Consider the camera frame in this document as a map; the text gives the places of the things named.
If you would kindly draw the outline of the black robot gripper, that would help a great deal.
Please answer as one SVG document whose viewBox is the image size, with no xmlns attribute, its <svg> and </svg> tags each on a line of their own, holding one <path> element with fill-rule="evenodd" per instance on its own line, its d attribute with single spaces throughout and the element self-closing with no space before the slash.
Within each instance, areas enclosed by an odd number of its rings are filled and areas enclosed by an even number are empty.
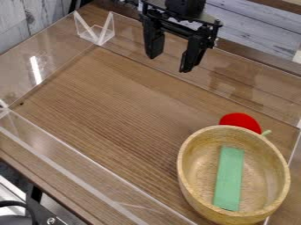
<svg viewBox="0 0 301 225">
<path fill-rule="evenodd" d="M 189 73 L 214 47 L 222 22 L 205 12 L 206 0 L 141 0 L 146 55 L 154 59 L 164 52 L 165 32 L 189 41 L 182 53 L 180 72 Z"/>
</svg>

